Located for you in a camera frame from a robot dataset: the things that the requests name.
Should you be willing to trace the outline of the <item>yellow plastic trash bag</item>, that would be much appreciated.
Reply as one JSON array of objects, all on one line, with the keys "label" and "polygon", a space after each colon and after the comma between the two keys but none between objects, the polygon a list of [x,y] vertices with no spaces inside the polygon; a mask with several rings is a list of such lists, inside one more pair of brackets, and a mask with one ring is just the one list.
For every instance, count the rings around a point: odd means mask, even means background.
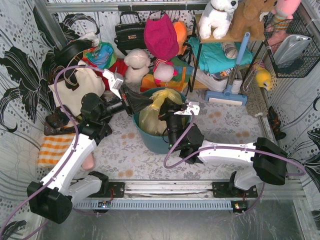
[{"label": "yellow plastic trash bag", "polygon": [[169,98],[175,104],[181,105],[183,103],[180,93],[174,89],[165,88],[155,91],[149,97],[152,104],[139,113],[138,126],[145,133],[152,136],[161,136],[166,129],[166,122],[158,119],[160,108],[166,98]]}]

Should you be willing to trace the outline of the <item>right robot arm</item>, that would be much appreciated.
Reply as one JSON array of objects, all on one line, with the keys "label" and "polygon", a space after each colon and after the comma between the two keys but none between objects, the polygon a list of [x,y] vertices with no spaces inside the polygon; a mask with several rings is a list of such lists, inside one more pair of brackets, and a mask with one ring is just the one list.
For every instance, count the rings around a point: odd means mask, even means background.
[{"label": "right robot arm", "polygon": [[178,166],[168,165],[172,152],[179,151],[181,162],[188,164],[224,162],[243,165],[244,170],[232,173],[229,191],[247,191],[259,183],[283,186],[286,181],[287,154],[265,137],[246,144],[225,144],[205,140],[204,135],[193,122],[183,124],[185,116],[194,118],[200,110],[197,102],[177,104],[165,98],[159,110],[158,119],[166,123],[169,151],[164,159],[166,169]]}]

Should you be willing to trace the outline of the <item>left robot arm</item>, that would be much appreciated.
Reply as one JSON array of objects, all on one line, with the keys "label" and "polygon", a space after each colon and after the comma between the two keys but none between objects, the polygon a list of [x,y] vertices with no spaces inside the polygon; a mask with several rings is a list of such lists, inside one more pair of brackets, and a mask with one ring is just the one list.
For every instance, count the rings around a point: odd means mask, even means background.
[{"label": "left robot arm", "polygon": [[111,196],[107,175],[92,171],[72,183],[85,159],[99,143],[112,133],[110,118],[122,111],[129,116],[153,103],[149,97],[132,91],[126,85],[110,102],[90,92],[81,99],[83,120],[75,126],[74,139],[55,167],[40,181],[27,187],[30,211],[57,224],[63,223],[74,205],[87,197]]}]

